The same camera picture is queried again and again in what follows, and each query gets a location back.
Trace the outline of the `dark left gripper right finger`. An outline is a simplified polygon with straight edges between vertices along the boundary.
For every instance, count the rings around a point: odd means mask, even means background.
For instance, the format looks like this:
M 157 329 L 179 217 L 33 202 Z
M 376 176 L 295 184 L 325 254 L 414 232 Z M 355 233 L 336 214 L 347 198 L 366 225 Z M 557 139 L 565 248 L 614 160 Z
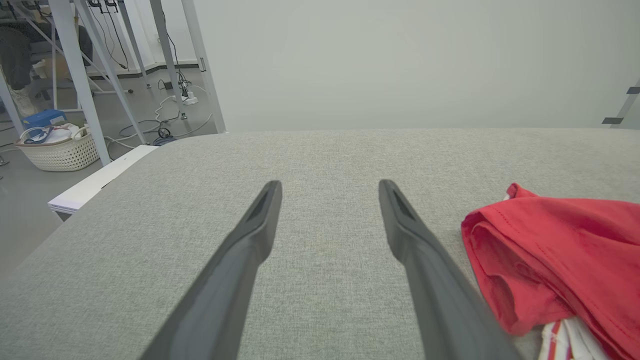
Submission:
M 387 242 L 406 271 L 428 360 L 519 360 L 502 330 L 398 185 L 382 179 L 379 203 Z

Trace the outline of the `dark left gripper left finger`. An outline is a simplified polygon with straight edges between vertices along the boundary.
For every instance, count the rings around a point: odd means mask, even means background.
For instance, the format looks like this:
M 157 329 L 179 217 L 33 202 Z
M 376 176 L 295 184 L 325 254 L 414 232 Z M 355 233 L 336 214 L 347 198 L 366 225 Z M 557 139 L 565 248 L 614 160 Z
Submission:
M 235 360 L 259 267 L 274 246 L 282 183 L 265 184 L 147 346 L 143 360 Z

